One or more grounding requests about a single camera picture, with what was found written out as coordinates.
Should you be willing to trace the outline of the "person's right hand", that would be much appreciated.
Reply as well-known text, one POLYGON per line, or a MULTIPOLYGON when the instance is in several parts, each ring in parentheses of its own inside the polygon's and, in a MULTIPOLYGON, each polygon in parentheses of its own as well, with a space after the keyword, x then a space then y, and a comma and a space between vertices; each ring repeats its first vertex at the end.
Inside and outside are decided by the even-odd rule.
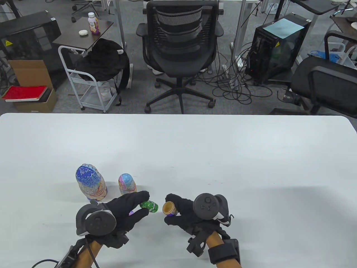
POLYGON ((199 218, 193 210, 193 201, 182 198, 175 194, 168 194, 165 201, 174 203, 175 208, 180 213, 179 216, 166 216, 164 221, 167 225, 178 226, 191 236, 196 236, 200 231, 211 235, 218 232, 222 239, 229 240, 231 237, 222 229, 217 220, 203 220, 199 218))

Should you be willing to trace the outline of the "person's left hand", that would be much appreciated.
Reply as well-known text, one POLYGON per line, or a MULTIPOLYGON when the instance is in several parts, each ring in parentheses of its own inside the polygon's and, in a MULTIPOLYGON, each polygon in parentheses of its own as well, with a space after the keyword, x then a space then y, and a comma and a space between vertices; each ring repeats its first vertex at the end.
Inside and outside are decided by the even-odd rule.
POLYGON ((139 209, 132 215, 129 215, 129 213, 142 202, 148 201, 149 198, 149 192, 143 190, 124 194, 119 198, 105 203, 106 207, 113 213, 116 219, 117 225, 114 230, 128 232, 133 229, 136 223, 148 216, 149 210, 147 208, 139 209))

